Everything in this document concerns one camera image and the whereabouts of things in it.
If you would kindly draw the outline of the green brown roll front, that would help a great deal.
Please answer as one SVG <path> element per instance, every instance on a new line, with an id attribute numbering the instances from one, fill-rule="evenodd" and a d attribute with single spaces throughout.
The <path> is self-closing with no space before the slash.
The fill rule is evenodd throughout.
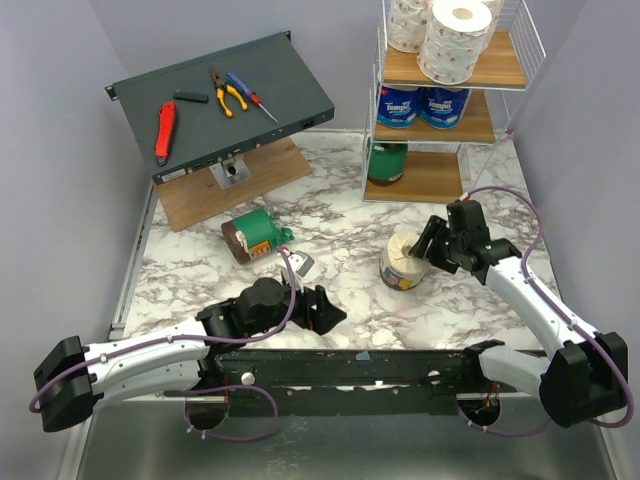
<path id="1" fill-rule="evenodd" d="M 389 186 L 402 177 L 408 155 L 407 144 L 374 142 L 370 150 L 367 174 L 370 182 Z"/>

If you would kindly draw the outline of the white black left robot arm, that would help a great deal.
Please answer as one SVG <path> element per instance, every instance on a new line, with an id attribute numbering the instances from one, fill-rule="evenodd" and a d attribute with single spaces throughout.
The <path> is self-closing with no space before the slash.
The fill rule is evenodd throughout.
<path id="1" fill-rule="evenodd" d="M 29 410 L 45 432 L 66 430 L 98 406 L 156 392 L 209 395 L 229 383 L 220 356 L 276 335 L 289 323 L 318 335 L 347 314 L 325 289 L 260 278 L 174 326 L 128 340 L 59 341 L 34 371 Z"/>

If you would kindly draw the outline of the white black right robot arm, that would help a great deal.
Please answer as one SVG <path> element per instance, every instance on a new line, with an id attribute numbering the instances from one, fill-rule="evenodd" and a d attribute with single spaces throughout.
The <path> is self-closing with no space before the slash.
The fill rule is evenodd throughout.
<path id="1" fill-rule="evenodd" d="M 511 241 L 491 237 L 479 202 L 457 200 L 445 217 L 431 216 L 409 254 L 442 271 L 471 274 L 516 312 L 546 354 L 532 356 L 501 341 L 469 347 L 459 370 L 467 389 L 507 384 L 538 399 L 564 428 L 598 423 L 616 411 L 624 415 L 615 428 L 633 418 L 627 343 L 615 332 L 600 332 L 539 283 L 525 254 Z"/>

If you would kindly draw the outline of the blue white paper towel roll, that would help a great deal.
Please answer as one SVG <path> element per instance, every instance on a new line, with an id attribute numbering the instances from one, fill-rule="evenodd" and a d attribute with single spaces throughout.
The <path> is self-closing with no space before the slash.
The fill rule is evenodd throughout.
<path id="1" fill-rule="evenodd" d="M 454 128 L 464 114 L 470 95 L 469 89 L 425 87 L 419 102 L 419 118 L 436 129 Z"/>

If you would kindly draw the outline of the cream cartoon roll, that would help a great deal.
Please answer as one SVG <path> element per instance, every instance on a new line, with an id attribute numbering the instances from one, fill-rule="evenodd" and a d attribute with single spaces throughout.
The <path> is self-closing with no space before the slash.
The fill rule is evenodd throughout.
<path id="1" fill-rule="evenodd" d="M 387 241 L 380 256 L 379 274 L 390 288 L 407 291 L 415 288 L 425 277 L 429 264 L 409 255 L 418 240 L 417 233 L 400 231 Z"/>

